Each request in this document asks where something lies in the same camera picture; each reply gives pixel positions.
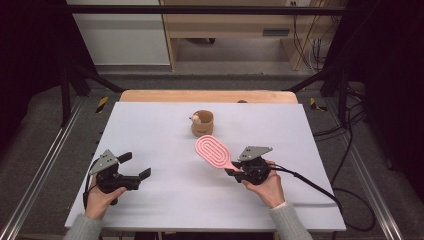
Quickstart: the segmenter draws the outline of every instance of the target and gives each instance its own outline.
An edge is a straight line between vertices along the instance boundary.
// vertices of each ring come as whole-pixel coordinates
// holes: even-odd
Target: pink brush
[[[227,168],[235,171],[240,169],[231,163],[231,155],[228,148],[212,135],[204,135],[196,142],[196,152],[208,163],[216,168]]]

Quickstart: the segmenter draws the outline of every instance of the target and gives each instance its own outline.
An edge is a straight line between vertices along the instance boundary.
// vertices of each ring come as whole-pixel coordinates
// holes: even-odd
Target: white cabinet
[[[67,0],[69,5],[159,5],[156,0]],[[95,65],[169,65],[162,16],[74,14]]]

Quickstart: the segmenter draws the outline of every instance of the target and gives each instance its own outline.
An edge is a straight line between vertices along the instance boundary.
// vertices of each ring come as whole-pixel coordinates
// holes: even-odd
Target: wire
[[[365,99],[365,96],[364,96],[363,94],[360,94],[360,93],[358,93],[357,91],[355,91],[355,90],[352,88],[352,86],[350,86],[350,84],[349,84],[349,83],[347,84],[347,92],[348,92],[349,96],[358,98],[358,99],[359,99],[359,101],[358,101],[358,100],[356,100],[357,102],[360,102],[360,101],[362,101],[362,100],[364,100],[364,99]]]
[[[309,65],[310,66],[312,66],[312,61],[311,61],[311,51],[309,51]],[[315,72],[315,69],[314,68],[311,68],[311,70],[312,70],[312,72],[314,72],[314,74],[316,74],[317,72]]]
[[[333,178],[331,179],[330,183],[331,183],[331,186],[333,188],[333,191],[341,191],[341,192],[348,193],[348,194],[352,195],[353,197],[357,198],[359,201],[361,201],[369,209],[369,211],[371,213],[371,224],[368,227],[364,227],[364,228],[357,227],[357,226],[354,226],[351,223],[347,222],[346,220],[344,220],[346,226],[348,226],[348,227],[350,227],[350,228],[352,228],[354,230],[357,230],[357,231],[367,232],[367,231],[370,231],[371,229],[374,228],[375,223],[376,223],[376,219],[377,219],[376,218],[376,215],[375,215],[375,213],[374,213],[374,211],[372,209],[372,207],[363,198],[361,198],[359,195],[357,195],[357,194],[355,194],[355,193],[353,193],[353,192],[351,192],[349,190],[343,189],[343,188],[335,188],[335,187],[333,187],[334,186],[334,182],[337,179],[338,174],[340,173],[340,170],[343,167],[343,165],[344,165],[344,163],[345,163],[345,161],[347,159],[347,155],[350,152],[349,150],[350,150],[351,145],[352,145],[352,142],[353,142],[353,126],[356,125],[362,119],[364,119],[364,113],[365,113],[365,111],[363,111],[363,110],[362,111],[359,111],[354,116],[351,116],[353,109],[355,109],[356,107],[361,106],[361,105],[362,105],[362,101],[359,101],[358,103],[356,103],[352,107],[350,107],[349,112],[348,112],[347,129],[344,128],[343,126],[338,125],[338,126],[333,127],[333,128],[331,128],[329,130],[317,132],[317,133],[314,134],[314,137],[328,135],[328,134],[334,133],[334,132],[336,132],[338,130],[344,129],[344,131],[342,131],[341,133],[336,134],[336,135],[333,135],[333,136],[327,138],[327,139],[330,139],[330,138],[336,137],[338,135],[344,134],[346,132],[349,132],[350,138],[349,138],[347,149],[346,149],[345,153],[343,154],[342,160],[340,161],[340,163],[339,163],[339,165],[337,167],[337,170],[336,170]],[[336,235],[337,235],[337,233],[336,232],[333,232],[332,239],[335,239],[336,238]]]
[[[323,193],[324,195],[326,195],[327,197],[329,197],[330,199],[332,199],[338,206],[340,213],[343,213],[343,206],[340,203],[340,201],[331,193],[329,193],[327,190],[321,188],[320,186],[316,185],[315,183],[313,183],[312,181],[310,181],[309,179],[305,178],[304,176],[300,175],[297,172],[293,172],[290,171],[280,165],[277,164],[269,164],[268,166],[275,166],[275,167],[268,167],[267,169],[269,170],[275,170],[275,171],[281,171],[281,172],[286,172],[286,173],[290,173],[292,174],[294,177],[299,178],[300,180],[302,180],[304,183],[308,184],[309,186],[315,188],[316,190],[318,190],[319,192]]]
[[[312,69],[313,67],[309,65],[308,61],[306,60],[302,44],[300,43],[299,36],[297,35],[297,15],[293,16],[293,43],[294,47],[296,48],[297,52],[300,54],[300,57],[303,60],[303,63],[306,65],[307,68]]]
[[[95,187],[97,187],[97,184],[96,184],[96,185],[94,185],[94,186],[92,186],[90,189],[88,189],[88,192],[90,192],[90,191],[91,191],[91,189],[93,189],[93,188],[95,188]]]
[[[318,39],[318,49],[317,49],[317,57],[315,58],[316,62],[317,62],[317,69],[319,69],[319,52],[321,50],[321,39]]]
[[[345,221],[345,224],[348,226],[348,227],[350,227],[350,228],[352,228],[352,229],[355,229],[355,230],[357,230],[357,231],[360,231],[360,232],[368,232],[368,231],[370,231],[371,229],[373,229],[374,228],[374,226],[375,226],[375,223],[376,223],[376,221],[377,221],[377,217],[375,216],[375,213],[374,213],[374,211],[372,210],[372,207],[364,200],[364,199],[362,199],[359,195],[357,195],[356,193],[353,193],[353,192],[351,192],[351,191],[348,191],[348,190],[346,190],[346,189],[343,189],[343,188],[333,188],[333,191],[341,191],[341,192],[345,192],[345,193],[348,193],[348,194],[350,194],[350,195],[352,195],[352,196],[354,196],[355,198],[357,198],[359,201],[361,201],[368,209],[369,209],[369,211],[370,211],[370,213],[371,213],[371,224],[370,224],[370,226],[368,226],[368,227],[365,227],[365,228],[360,228],[360,227],[356,227],[356,226],[353,226],[352,224],[350,224],[350,223],[348,223],[348,222],[346,222]]]
[[[92,164],[91,164],[91,166],[90,166],[90,169],[88,170],[89,172],[90,172],[90,170],[91,169],[93,169],[93,167],[94,167],[94,165],[96,164],[96,162],[97,162],[97,160],[95,160]],[[90,173],[87,173],[87,179],[86,179],[86,181],[85,181],[85,192],[90,192],[90,190],[92,189],[92,188],[90,188],[90,190],[88,190],[88,187],[90,186]]]

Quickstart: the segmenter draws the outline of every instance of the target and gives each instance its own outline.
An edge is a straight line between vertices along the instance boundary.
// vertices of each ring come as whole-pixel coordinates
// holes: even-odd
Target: aluminum rail
[[[28,213],[31,210],[31,207],[33,206],[38,194],[40,193],[44,182],[46,181],[47,176],[49,175],[49,172],[60,153],[60,150],[63,147],[63,144],[65,143],[73,125],[75,124],[75,121],[78,118],[84,102],[85,99],[83,97],[77,97],[73,107],[73,113],[68,124],[59,130],[58,134],[56,135],[56,139],[44,157],[44,160],[41,163],[34,178],[32,179],[31,184],[28,186],[24,196],[22,197],[9,221],[1,230],[1,240],[13,240],[17,237],[19,230],[21,229]]]
[[[329,107],[329,112],[333,116],[334,121],[336,123],[340,123],[336,114],[337,103],[334,99],[332,99],[333,101],[330,101],[330,99],[325,99],[325,102]],[[350,137],[349,133],[346,132],[342,135],[342,137],[347,147]],[[361,155],[359,154],[359,151],[354,143],[352,143],[351,145],[350,155],[352,157],[352,165],[356,171],[356,174],[358,175],[359,181],[361,182],[364,192],[367,195],[368,201],[374,210],[375,216],[377,217],[378,222],[380,223],[381,229],[386,235],[386,238],[388,240],[403,240],[402,234],[392,214],[390,213],[390,210],[386,202],[384,201],[383,196],[378,190],[377,184],[371,177],[371,174],[365,166],[364,161],[362,160]]]
[[[228,15],[308,15],[353,16],[365,9],[344,7],[263,7],[263,6],[181,6],[181,5],[46,5],[55,13],[85,14],[228,14]]]

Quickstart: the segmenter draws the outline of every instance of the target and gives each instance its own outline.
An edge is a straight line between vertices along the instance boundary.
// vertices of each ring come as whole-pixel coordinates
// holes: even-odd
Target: black cable
[[[325,45],[322,45],[321,41],[322,41],[321,38],[314,39],[313,44],[311,44],[312,55],[314,56],[315,62],[318,62],[318,63],[323,63],[323,62],[325,62],[325,59],[326,59],[326,57],[320,57],[319,56],[320,53],[321,53],[321,47],[325,46]]]
[[[317,71],[319,71],[319,53],[321,51],[321,39],[318,39],[318,49],[317,49]]]
[[[303,63],[306,65],[307,68],[312,69],[312,66],[308,63],[306,60],[305,54],[303,52],[302,44],[300,43],[299,36],[297,35],[297,15],[293,16],[293,43],[294,47],[296,48],[297,52],[300,54],[300,57],[302,58]]]
[[[97,187],[97,184],[96,184],[96,185],[94,185],[94,186],[92,186],[90,189],[88,189],[88,192],[90,192],[90,191],[91,191],[91,189],[93,189],[93,188],[95,188],[95,187]]]
[[[350,108],[350,110],[348,112],[348,118],[347,119],[350,119],[350,114],[352,112],[352,109],[354,109],[356,106],[359,106],[360,104],[361,103],[357,103],[353,107]],[[353,131],[352,131],[352,127],[351,127],[350,121],[347,121],[347,125],[348,125],[348,130],[349,130],[349,133],[350,133],[349,142],[347,144],[346,151],[343,154],[342,160],[340,161],[339,166],[337,167],[336,173],[333,175],[333,178],[331,179],[331,182],[330,182],[331,183],[331,186],[334,185],[334,181],[336,180],[337,176],[339,175],[340,170],[341,170],[342,166],[344,165],[344,163],[345,163],[345,161],[347,159],[347,155],[349,154],[350,147],[352,146],[352,142],[353,142]]]
[[[319,63],[322,63],[323,61],[325,61],[325,57],[321,57],[323,60],[320,60],[317,57],[317,54],[315,53],[315,49],[317,48],[316,47],[316,45],[317,45],[316,41],[317,41],[316,39],[313,39],[312,43],[311,43],[311,41],[308,41],[308,42],[312,47],[312,55],[314,57],[314,61],[315,61],[316,65],[317,65],[316,68],[314,68],[314,69],[317,70],[317,72],[320,72],[322,70],[322,68],[319,67]]]
[[[93,169],[93,167],[94,167],[94,165],[96,164],[96,162],[97,162],[97,160],[95,160],[95,161],[91,164],[90,169],[88,170],[88,172],[89,172],[89,173],[87,173],[87,179],[86,179],[86,181],[85,181],[85,192],[87,192],[87,193],[91,190],[91,188],[90,188],[90,190],[88,190],[88,187],[90,186],[90,170],[91,170],[91,169]]]
[[[359,123],[361,120],[365,119],[365,116],[361,116],[363,113],[365,113],[365,111],[361,111],[359,113],[357,113],[351,120],[350,120],[350,125],[351,127],[355,126],[357,123]],[[346,133],[348,130],[344,129],[343,126],[338,125],[337,127],[327,130],[327,131],[322,131],[322,132],[318,132],[316,134],[314,134],[314,137],[320,137],[320,136],[325,136],[325,135],[329,135],[333,132],[336,132],[337,130],[342,130],[341,132],[339,132],[338,134],[332,135],[328,138],[322,138],[322,139],[315,139],[315,142],[320,142],[320,141],[325,141],[325,140],[329,140],[332,138],[335,138],[337,136],[340,136],[344,133]]]
[[[281,172],[286,172],[286,173],[290,173],[293,176],[295,176],[296,178],[299,178],[300,180],[302,180],[304,183],[308,184],[309,186],[315,188],[316,190],[318,190],[319,192],[323,193],[324,195],[326,195],[327,197],[329,197],[330,199],[332,199],[338,206],[340,213],[343,213],[343,206],[340,203],[340,201],[331,193],[329,193],[327,190],[321,188],[320,186],[316,185],[315,183],[313,183],[312,181],[310,181],[309,179],[305,178],[304,176],[300,175],[297,172],[293,172],[290,171],[280,165],[277,164],[270,164],[270,166],[275,166],[275,167],[268,167],[268,169],[270,170],[275,170],[275,171],[281,171]]]
[[[366,227],[366,228],[360,228],[360,227],[356,227],[356,226],[353,226],[352,224],[350,224],[350,223],[348,223],[347,221],[345,221],[345,224],[346,224],[346,226],[348,226],[348,227],[350,227],[350,228],[352,228],[352,229],[355,229],[355,230],[357,230],[357,231],[360,231],[360,232],[368,232],[368,231],[370,231],[371,229],[373,229],[374,228],[374,226],[375,226],[375,223],[376,223],[376,221],[377,221],[377,217],[375,216],[375,213],[374,213],[374,211],[373,211],[373,209],[372,209],[372,207],[364,200],[364,199],[362,199],[359,195],[357,195],[356,193],[353,193],[353,192],[351,192],[351,191],[348,191],[348,190],[346,190],[346,189],[343,189],[343,188],[333,188],[333,191],[341,191],[341,192],[345,192],[345,193],[348,193],[348,194],[350,194],[350,195],[352,195],[352,196],[354,196],[355,198],[357,198],[359,201],[361,201],[369,210],[370,210],[370,213],[371,213],[371,221],[372,221],[372,223],[370,224],[370,226],[369,227]]]
[[[361,101],[365,98],[365,95],[355,91],[349,84],[347,84],[347,90],[350,95],[359,98]]]

